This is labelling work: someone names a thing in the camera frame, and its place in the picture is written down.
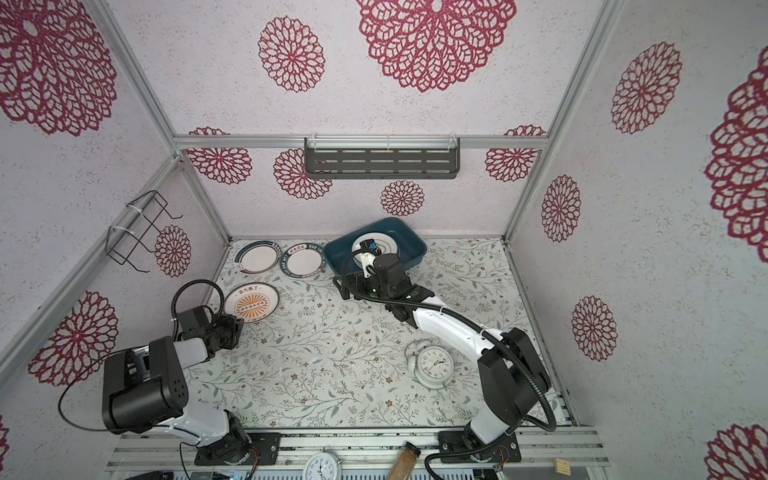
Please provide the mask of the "orange sunburst plate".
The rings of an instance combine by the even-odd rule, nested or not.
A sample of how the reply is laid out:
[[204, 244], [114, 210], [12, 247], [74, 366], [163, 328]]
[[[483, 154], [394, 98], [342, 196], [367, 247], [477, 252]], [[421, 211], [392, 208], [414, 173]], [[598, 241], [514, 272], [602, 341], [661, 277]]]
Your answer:
[[271, 316], [279, 306], [278, 290], [270, 284], [251, 282], [238, 286], [224, 300], [224, 312], [245, 323], [257, 323]]

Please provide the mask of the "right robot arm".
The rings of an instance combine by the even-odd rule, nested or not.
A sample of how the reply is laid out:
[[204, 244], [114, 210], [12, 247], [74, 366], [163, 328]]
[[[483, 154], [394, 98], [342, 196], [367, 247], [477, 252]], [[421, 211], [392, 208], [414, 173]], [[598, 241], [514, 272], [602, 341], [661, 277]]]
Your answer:
[[546, 398], [551, 379], [528, 335], [484, 326], [415, 284], [398, 255], [370, 249], [350, 253], [334, 284], [345, 300], [383, 305], [398, 321], [431, 334], [477, 368], [484, 406], [465, 427], [464, 442], [489, 447], [528, 422], [546, 432], [557, 419]]

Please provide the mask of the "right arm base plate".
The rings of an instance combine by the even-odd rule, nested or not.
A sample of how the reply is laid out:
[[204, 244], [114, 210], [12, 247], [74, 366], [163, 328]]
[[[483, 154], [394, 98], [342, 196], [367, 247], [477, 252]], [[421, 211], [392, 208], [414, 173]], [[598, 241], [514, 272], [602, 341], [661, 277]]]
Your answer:
[[522, 460], [517, 437], [511, 431], [488, 443], [483, 443], [469, 430], [442, 430], [437, 439], [438, 459], [443, 463], [518, 463]]

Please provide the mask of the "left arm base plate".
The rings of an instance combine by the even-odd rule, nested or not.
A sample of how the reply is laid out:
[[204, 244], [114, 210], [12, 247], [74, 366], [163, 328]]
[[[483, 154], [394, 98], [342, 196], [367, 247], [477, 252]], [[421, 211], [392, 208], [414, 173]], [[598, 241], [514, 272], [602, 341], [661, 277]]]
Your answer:
[[246, 438], [228, 434], [206, 446], [198, 447], [195, 466], [239, 466], [256, 463], [275, 465], [282, 435], [280, 433], [246, 433]]

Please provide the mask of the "white flower-pattern plate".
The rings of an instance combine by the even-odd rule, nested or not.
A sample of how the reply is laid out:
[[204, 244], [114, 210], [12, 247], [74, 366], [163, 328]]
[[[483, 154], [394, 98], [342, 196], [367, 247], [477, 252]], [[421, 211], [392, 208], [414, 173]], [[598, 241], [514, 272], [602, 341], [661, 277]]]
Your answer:
[[399, 247], [396, 241], [391, 236], [382, 232], [368, 232], [359, 236], [357, 239], [353, 241], [352, 251], [360, 249], [361, 243], [367, 240], [373, 240], [376, 243], [376, 246], [379, 248], [379, 250], [383, 254], [399, 253]]

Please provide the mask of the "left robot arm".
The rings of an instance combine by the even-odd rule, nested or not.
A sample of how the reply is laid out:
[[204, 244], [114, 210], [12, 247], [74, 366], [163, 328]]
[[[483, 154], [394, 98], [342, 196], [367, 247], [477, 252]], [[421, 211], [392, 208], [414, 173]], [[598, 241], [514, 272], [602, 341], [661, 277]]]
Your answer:
[[237, 465], [253, 452], [239, 418], [192, 398], [185, 370], [239, 345], [244, 322], [197, 306], [171, 309], [174, 333], [110, 355], [104, 363], [102, 419], [115, 434], [168, 433], [197, 450], [198, 465]]

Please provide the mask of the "green Hao Wei plate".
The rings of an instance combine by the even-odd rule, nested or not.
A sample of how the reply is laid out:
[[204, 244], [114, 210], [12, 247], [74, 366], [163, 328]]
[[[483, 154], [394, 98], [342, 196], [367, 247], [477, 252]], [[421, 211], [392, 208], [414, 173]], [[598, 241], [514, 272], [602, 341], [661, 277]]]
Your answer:
[[316, 243], [298, 243], [290, 246], [280, 259], [280, 269], [290, 278], [312, 277], [323, 269], [323, 248]]

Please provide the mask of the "plain green-rim plate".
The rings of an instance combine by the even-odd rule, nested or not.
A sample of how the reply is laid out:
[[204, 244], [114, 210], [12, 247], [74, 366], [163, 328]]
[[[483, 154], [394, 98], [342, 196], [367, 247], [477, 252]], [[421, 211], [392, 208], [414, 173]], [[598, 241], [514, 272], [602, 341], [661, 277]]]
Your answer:
[[241, 273], [260, 274], [273, 268], [281, 257], [282, 249], [276, 242], [260, 240], [242, 247], [234, 262]]

